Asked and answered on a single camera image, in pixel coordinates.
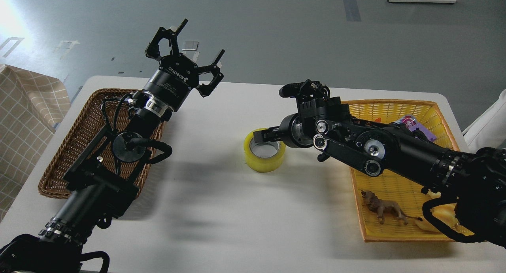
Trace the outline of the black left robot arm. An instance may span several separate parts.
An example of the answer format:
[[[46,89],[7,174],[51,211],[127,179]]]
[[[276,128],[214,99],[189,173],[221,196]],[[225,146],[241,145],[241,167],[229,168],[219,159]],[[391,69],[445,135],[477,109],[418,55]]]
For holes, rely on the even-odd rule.
[[[142,90],[102,100],[105,124],[63,177],[69,198],[38,235],[18,235],[1,249],[2,273],[80,273],[91,259],[101,259],[99,271],[108,272],[109,255],[84,253],[84,244],[95,227],[106,229],[126,212],[142,170],[172,154],[172,147],[152,138],[157,127],[170,120],[190,91],[207,97],[224,77],[224,50],[201,67],[179,51],[177,37],[187,23],[157,30],[145,55],[159,67]]]

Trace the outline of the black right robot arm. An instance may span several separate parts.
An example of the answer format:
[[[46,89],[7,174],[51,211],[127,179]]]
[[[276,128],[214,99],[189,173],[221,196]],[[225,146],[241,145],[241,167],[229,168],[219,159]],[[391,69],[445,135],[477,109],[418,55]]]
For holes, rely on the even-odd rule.
[[[505,150],[475,154],[430,142],[401,124],[355,118],[340,97],[319,81],[289,83],[279,95],[295,98],[297,113],[279,126],[254,131],[255,143],[282,141],[291,148],[315,147],[318,161],[335,158],[370,177],[385,169],[441,197],[422,206],[423,217],[443,235],[462,243],[506,244]]]

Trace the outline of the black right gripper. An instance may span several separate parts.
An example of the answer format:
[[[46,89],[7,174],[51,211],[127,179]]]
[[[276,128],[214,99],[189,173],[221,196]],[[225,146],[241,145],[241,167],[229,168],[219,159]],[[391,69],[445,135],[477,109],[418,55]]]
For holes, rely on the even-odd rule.
[[[298,114],[286,116],[279,127],[256,129],[253,131],[253,141],[258,144],[282,141],[290,148],[310,148],[313,146],[312,138],[304,134],[302,130]]]

